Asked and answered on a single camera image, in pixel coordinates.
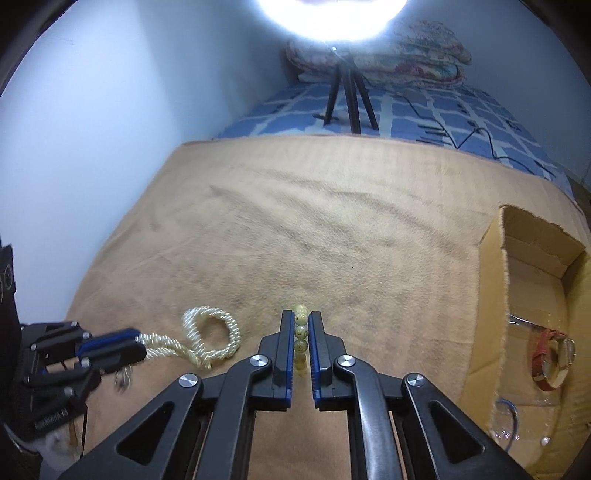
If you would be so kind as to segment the white gloved hand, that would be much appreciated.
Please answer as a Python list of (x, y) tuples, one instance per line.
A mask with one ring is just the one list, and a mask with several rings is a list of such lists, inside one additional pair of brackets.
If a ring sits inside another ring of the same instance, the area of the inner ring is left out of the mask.
[(52, 470), (65, 472), (82, 457), (82, 427), (82, 419), (74, 420), (34, 440), (32, 449)]

